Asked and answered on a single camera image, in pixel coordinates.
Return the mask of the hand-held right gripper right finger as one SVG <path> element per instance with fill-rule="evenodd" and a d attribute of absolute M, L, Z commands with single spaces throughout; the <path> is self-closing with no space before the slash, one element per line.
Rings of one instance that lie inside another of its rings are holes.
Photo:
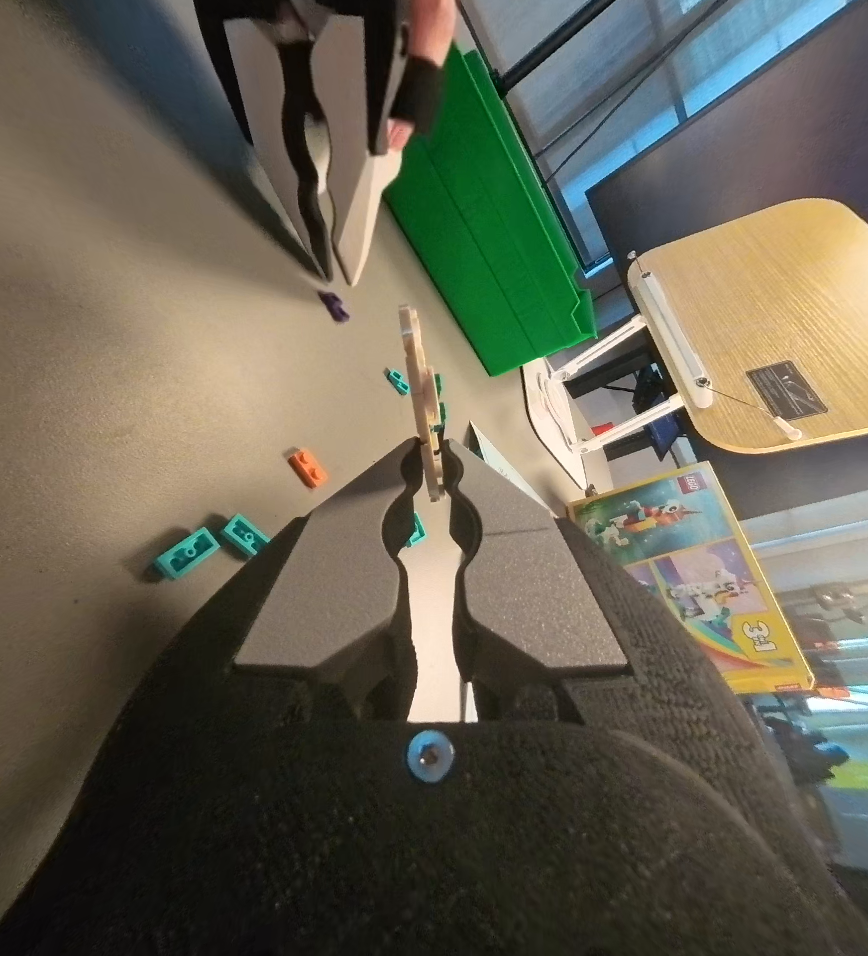
<path fill-rule="evenodd" d="M 454 440 L 442 463 L 461 552 L 453 650 L 476 703 L 625 674 L 627 656 L 550 510 Z"/>

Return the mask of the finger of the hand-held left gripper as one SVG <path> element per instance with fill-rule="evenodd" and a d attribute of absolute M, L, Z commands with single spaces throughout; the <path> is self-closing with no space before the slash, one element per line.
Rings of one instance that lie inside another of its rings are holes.
<path fill-rule="evenodd" d="M 365 267 L 384 190 L 402 155 L 388 144 L 388 118 L 404 75 L 405 12 L 331 11 L 313 48 L 313 85 L 329 137 L 331 245 L 355 286 Z"/>
<path fill-rule="evenodd" d="M 227 20 L 225 39 L 257 159 L 300 245 L 321 278 L 331 281 L 320 174 L 306 136 L 321 120 L 311 67 L 314 42 L 297 21 L 250 18 Z"/>

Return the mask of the wooden-top white tilting stand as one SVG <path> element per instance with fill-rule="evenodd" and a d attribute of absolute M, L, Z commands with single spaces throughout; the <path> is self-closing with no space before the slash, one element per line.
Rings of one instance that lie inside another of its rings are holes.
<path fill-rule="evenodd" d="M 677 412 L 742 455 L 868 436 L 868 223 L 854 211 L 788 201 L 628 259 L 637 313 L 561 368 L 521 368 L 529 422 L 574 484 L 584 457 Z M 578 437 L 567 384 L 641 333 L 672 396 Z"/>

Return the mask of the glass window black frame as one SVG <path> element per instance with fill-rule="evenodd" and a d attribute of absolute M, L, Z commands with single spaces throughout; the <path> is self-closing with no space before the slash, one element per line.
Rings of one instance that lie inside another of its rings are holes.
<path fill-rule="evenodd" d="M 847 1 L 470 1 L 461 12 L 582 267 L 608 260 L 587 192 Z"/>

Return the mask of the teal lego brick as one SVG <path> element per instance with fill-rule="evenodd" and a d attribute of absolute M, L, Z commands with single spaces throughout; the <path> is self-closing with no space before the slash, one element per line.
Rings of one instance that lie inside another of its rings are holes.
<path fill-rule="evenodd" d="M 177 581 L 194 571 L 221 550 L 214 534 L 201 527 L 177 542 L 153 561 L 153 567 L 165 580 Z"/>
<path fill-rule="evenodd" d="M 227 544 L 246 558 L 257 556 L 271 541 L 265 532 L 241 513 L 227 520 L 220 533 Z"/>

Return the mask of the person's left hand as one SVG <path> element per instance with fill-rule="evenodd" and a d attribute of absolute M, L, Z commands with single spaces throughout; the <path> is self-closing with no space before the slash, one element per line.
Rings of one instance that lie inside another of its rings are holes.
<path fill-rule="evenodd" d="M 456 18 L 454 1 L 409 4 L 404 71 L 387 123 L 388 147 L 393 152 L 402 152 L 414 134 L 429 135 L 436 123 Z"/>

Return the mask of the colourful lego set box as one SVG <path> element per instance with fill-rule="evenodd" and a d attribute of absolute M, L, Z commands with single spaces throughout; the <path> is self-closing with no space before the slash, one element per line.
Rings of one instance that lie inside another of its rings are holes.
<path fill-rule="evenodd" d="M 710 463 L 576 500 L 567 513 L 679 619 L 735 693 L 815 687 Z"/>

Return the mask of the green plastic bin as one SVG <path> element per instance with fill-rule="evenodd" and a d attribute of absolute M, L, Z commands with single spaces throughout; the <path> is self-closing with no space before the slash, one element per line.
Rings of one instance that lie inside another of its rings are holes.
<path fill-rule="evenodd" d="M 451 49 L 437 121 L 385 200 L 488 375 L 596 338 L 578 257 L 477 51 Z"/>

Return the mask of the round cream lego plate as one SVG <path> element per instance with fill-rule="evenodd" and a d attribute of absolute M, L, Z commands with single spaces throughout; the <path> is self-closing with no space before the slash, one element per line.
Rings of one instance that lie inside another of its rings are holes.
<path fill-rule="evenodd" d="M 409 305 L 400 305 L 399 322 L 402 335 L 407 378 L 411 391 L 410 398 L 415 417 L 417 435 L 420 442 L 421 460 L 424 470 L 428 497 L 437 503 L 444 494 L 443 465 L 441 443 L 439 453 L 432 448 L 431 434 L 428 428 L 429 375 L 434 372 L 428 362 L 424 347 L 420 319 L 417 311 Z"/>

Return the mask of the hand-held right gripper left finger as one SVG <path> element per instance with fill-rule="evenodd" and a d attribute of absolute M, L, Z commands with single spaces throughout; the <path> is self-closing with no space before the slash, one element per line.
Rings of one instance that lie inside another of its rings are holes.
<path fill-rule="evenodd" d="M 401 552 L 423 482 L 411 438 L 315 507 L 235 665 L 335 686 L 350 703 L 411 703 L 418 664 Z"/>

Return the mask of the light blue instruction booklet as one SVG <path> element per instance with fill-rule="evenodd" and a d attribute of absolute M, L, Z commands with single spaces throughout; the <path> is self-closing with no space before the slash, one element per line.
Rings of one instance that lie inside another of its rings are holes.
<path fill-rule="evenodd" d="M 469 421 L 465 432 L 465 446 L 486 465 L 498 472 L 502 477 L 515 484 L 525 493 L 533 489 L 527 484 L 518 471 L 487 438 L 483 431 Z"/>

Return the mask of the small blue box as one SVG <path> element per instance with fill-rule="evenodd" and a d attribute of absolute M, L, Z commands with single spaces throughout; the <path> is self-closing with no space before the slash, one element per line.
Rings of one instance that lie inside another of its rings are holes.
<path fill-rule="evenodd" d="M 657 460 L 664 460 L 675 443 L 682 437 L 682 423 L 679 413 L 674 412 L 656 418 L 644 426 L 650 445 Z"/>

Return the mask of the orange lego brick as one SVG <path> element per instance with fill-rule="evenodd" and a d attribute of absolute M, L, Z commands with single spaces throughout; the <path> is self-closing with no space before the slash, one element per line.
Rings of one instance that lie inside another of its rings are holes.
<path fill-rule="evenodd" d="M 300 481 L 310 489 L 320 488 L 329 481 L 328 472 L 308 448 L 297 448 L 287 458 Z"/>

